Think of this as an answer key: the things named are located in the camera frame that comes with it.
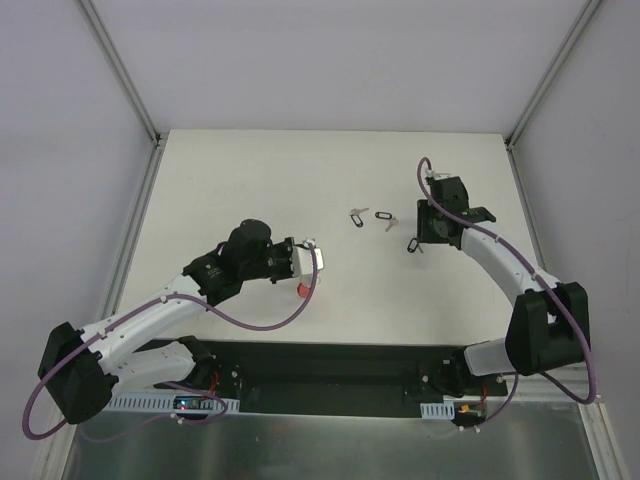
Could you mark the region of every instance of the wall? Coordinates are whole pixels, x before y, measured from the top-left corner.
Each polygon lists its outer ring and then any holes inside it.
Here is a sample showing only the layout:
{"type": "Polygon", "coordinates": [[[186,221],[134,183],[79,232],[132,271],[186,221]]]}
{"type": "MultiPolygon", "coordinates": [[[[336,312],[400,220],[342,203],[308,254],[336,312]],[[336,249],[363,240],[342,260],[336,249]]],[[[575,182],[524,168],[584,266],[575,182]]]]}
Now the wall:
{"type": "Polygon", "coordinates": [[[96,0],[161,131],[507,134],[586,0],[96,0]]]}
{"type": "Polygon", "coordinates": [[[39,444],[20,418],[48,333],[95,318],[150,145],[72,1],[0,12],[0,478],[24,479],[39,444]]]}
{"type": "Polygon", "coordinates": [[[588,290],[600,389],[640,478],[640,3],[610,0],[515,158],[550,270],[588,290]]]}

